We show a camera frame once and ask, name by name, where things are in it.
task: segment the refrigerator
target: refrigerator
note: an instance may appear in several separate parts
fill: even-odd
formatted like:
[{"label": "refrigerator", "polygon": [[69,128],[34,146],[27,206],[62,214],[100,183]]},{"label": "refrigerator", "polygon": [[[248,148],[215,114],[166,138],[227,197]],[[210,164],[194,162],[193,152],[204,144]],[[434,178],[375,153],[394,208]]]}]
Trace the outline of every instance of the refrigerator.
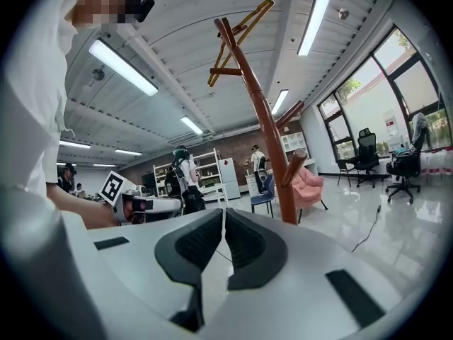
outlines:
[{"label": "refrigerator", "polygon": [[236,170],[234,170],[233,159],[229,157],[228,159],[219,160],[219,168],[227,199],[240,198],[241,193],[239,192],[238,178],[236,177]]}]

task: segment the blue chair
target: blue chair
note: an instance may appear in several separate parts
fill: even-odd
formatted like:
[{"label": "blue chair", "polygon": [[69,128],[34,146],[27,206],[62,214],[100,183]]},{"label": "blue chair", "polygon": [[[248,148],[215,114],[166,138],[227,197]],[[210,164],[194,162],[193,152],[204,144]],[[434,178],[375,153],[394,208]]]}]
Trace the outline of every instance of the blue chair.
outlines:
[{"label": "blue chair", "polygon": [[275,180],[272,174],[269,174],[266,180],[263,183],[264,189],[268,192],[266,194],[261,194],[259,196],[253,196],[250,198],[250,202],[252,204],[252,213],[255,212],[255,205],[266,204],[268,207],[268,214],[269,214],[269,206],[270,206],[270,214],[272,218],[274,218],[274,212],[272,210],[272,202],[271,200],[275,198]]}]

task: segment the backpack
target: backpack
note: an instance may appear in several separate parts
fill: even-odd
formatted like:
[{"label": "backpack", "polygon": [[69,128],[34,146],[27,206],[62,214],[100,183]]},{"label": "backpack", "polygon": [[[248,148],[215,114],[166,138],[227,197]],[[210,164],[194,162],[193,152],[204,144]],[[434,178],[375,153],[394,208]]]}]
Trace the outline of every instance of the backpack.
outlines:
[{"label": "backpack", "polygon": [[165,175],[165,189],[169,198],[179,198],[188,189],[184,173],[179,166],[170,166]]}]

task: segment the brick wall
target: brick wall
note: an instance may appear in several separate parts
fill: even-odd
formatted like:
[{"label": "brick wall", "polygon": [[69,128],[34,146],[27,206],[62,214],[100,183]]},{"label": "brick wall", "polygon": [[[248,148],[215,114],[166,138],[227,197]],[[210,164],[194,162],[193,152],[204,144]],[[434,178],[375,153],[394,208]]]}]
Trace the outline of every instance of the brick wall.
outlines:
[{"label": "brick wall", "polygon": [[[281,135],[289,135],[296,132],[301,132],[302,127],[299,121],[292,121],[287,124],[289,132],[281,132]],[[241,135],[226,137],[224,139],[207,142],[195,147],[189,148],[189,152],[194,156],[205,154],[208,151],[212,151],[214,148],[220,152],[220,157],[227,159],[233,158],[234,168],[236,170],[236,176],[238,178],[239,185],[246,185],[246,167],[243,162],[246,159],[250,159],[252,155],[252,146],[259,145],[260,151],[264,153],[266,157],[268,155],[268,149],[264,142],[264,137],[261,130],[255,130],[247,132]],[[151,159],[142,164],[134,165],[128,169],[119,171],[120,175],[131,180],[133,183],[142,183],[142,175],[149,172],[153,172],[153,165],[160,166],[172,162],[173,155],[167,154],[155,159]]]}]

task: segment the window frame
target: window frame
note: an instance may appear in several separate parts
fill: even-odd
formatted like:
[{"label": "window frame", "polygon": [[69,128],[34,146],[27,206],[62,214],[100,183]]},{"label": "window frame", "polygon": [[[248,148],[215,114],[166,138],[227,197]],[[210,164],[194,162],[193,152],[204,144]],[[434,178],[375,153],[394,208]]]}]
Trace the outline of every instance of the window frame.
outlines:
[{"label": "window frame", "polygon": [[[354,135],[352,134],[352,131],[351,131],[351,128],[350,128],[348,116],[346,115],[345,111],[343,110],[343,106],[342,106],[342,104],[340,102],[340,99],[338,97],[338,90],[341,89],[341,87],[343,87],[345,85],[345,83],[351,77],[353,77],[358,72],[358,70],[361,69],[364,66],[364,64],[369,59],[373,59],[376,62],[376,64],[378,65],[379,69],[381,70],[382,74],[384,75],[384,78],[387,80],[387,82],[389,83],[392,91],[394,92],[396,100],[398,101],[398,104],[400,106],[401,112],[403,113],[403,117],[404,117],[404,120],[405,120],[405,123],[406,123],[406,129],[407,129],[408,135],[409,135],[409,140],[412,140],[412,136],[413,136],[412,135],[412,130],[411,130],[411,127],[410,127],[410,122],[412,121],[413,117],[416,114],[423,113],[423,115],[429,115],[431,113],[438,112],[441,109],[445,109],[445,113],[446,113],[446,117],[447,117],[447,124],[449,126],[448,127],[449,128],[448,132],[449,132],[449,136],[450,136],[450,145],[447,145],[447,146],[444,146],[444,147],[436,147],[436,149],[443,149],[445,147],[453,146],[453,137],[452,137],[452,129],[451,129],[452,126],[450,125],[450,119],[449,119],[449,116],[448,116],[447,109],[445,108],[445,105],[444,105],[444,101],[443,101],[443,98],[442,98],[442,93],[439,90],[439,86],[437,85],[437,82],[436,82],[434,76],[432,75],[432,72],[431,72],[428,64],[423,59],[422,55],[419,53],[419,51],[417,50],[415,45],[406,36],[406,34],[404,34],[404,37],[412,45],[412,47],[415,50],[415,52],[400,67],[396,68],[392,73],[387,74],[387,72],[384,69],[384,67],[382,66],[382,64],[376,58],[375,53],[377,52],[377,50],[379,50],[379,48],[387,41],[387,39],[395,32],[395,30],[399,30],[402,34],[404,34],[404,32],[397,25],[393,24],[392,27],[390,28],[389,32],[378,42],[378,44],[371,50],[371,52],[361,61],[361,63],[357,66],[357,68],[354,69],[354,71],[352,71],[352,73],[349,74],[346,79],[344,79],[342,82],[340,82],[340,84],[337,85],[337,87],[329,95],[327,95],[327,97],[324,100],[322,100],[322,102],[320,102],[320,104],[318,104],[319,112],[320,112],[321,117],[322,117],[322,119],[324,121],[324,125],[326,126],[326,130],[328,132],[328,136],[329,136],[329,138],[331,140],[332,150],[333,150],[333,154],[334,154],[334,156],[336,158],[336,161],[338,161],[340,159],[339,154],[338,154],[338,150],[336,149],[336,145],[339,145],[339,144],[342,144],[342,143],[345,143],[345,142],[349,142],[349,141],[352,142],[352,145],[354,147],[354,153],[357,155],[357,146],[355,144],[355,138],[354,138]],[[421,64],[423,65],[423,68],[425,68],[425,71],[428,74],[428,77],[429,77],[429,79],[431,81],[431,84],[432,84],[432,86],[434,87],[434,90],[437,93],[438,101],[434,102],[434,103],[431,103],[430,105],[428,105],[426,107],[422,107],[420,110],[417,110],[417,111],[414,111],[414,112],[411,112],[411,113],[408,114],[406,112],[407,104],[404,101],[403,94],[401,93],[401,91],[399,90],[398,86],[396,85],[395,80],[398,77],[400,77],[403,73],[405,73],[408,69],[410,69],[413,65],[415,65],[417,62],[421,62]],[[340,110],[338,112],[334,113],[331,117],[324,118],[324,114],[323,114],[321,105],[326,100],[328,100],[331,96],[333,96],[335,98],[335,100],[337,101],[338,105],[340,106]],[[334,139],[332,137],[332,134],[331,134],[331,131],[329,129],[328,123],[331,122],[332,120],[335,120],[336,118],[338,118],[340,116],[343,116],[343,119],[345,120],[346,126],[348,127],[349,136],[345,137],[345,138],[343,138],[341,140],[334,141]],[[379,158],[380,159],[386,159],[386,158],[389,158],[389,157],[390,156],[388,155],[388,156],[380,156]]]},{"label": "window frame", "polygon": [[[324,118],[324,114],[323,114],[323,109],[321,107],[321,105],[326,102],[330,97],[334,97],[334,99],[337,101],[337,104],[338,104],[338,107],[340,107],[340,110],[338,112],[335,112],[332,116],[328,117],[328,118]],[[319,113],[321,114],[321,117],[323,118],[323,121],[324,121],[324,125],[326,126],[326,130],[327,130],[327,133],[328,133],[328,136],[331,140],[331,144],[332,144],[332,150],[333,150],[333,155],[335,156],[335,160],[338,161],[340,160],[340,155],[338,153],[338,150],[336,149],[337,145],[339,144],[344,144],[346,142],[349,142],[351,141],[352,142],[352,147],[354,148],[354,154],[357,155],[357,147],[355,146],[355,142],[354,142],[354,137],[352,136],[352,133],[351,133],[351,127],[349,126],[349,122],[348,120],[346,119],[346,116],[345,116],[345,113],[343,111],[343,107],[340,105],[340,100],[338,99],[337,95],[335,92],[332,92],[332,94],[329,94],[327,96],[327,98],[325,100],[323,100],[322,102],[320,102],[320,104],[318,104],[318,109],[319,109]],[[332,132],[328,126],[328,124],[335,120],[336,118],[339,118],[339,117],[343,117],[343,120],[345,121],[346,123],[346,127],[348,128],[348,136],[347,137],[344,137],[343,139],[341,140],[334,140],[333,139],[333,136],[332,136]]]}]

